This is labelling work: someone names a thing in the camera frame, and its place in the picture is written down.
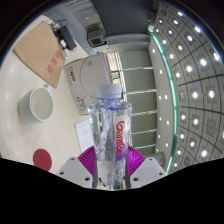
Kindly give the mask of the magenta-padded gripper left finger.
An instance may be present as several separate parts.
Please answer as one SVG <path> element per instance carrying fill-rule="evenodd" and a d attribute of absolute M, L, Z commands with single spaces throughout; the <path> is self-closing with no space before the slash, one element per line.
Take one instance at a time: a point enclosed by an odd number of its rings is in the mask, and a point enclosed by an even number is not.
<path fill-rule="evenodd" d="M 96 188 L 98 171 L 94 147 L 89 147 L 78 157 L 70 157 L 56 175 L 84 188 Z"/>

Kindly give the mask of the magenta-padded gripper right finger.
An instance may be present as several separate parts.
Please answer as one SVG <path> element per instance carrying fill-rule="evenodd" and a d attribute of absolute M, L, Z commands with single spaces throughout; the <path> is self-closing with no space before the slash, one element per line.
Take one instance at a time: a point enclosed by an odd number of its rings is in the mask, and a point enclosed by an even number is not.
<path fill-rule="evenodd" d="M 129 146 L 126 157 L 125 186 L 140 188 L 166 176 L 166 172 L 153 157 L 146 158 Z"/>

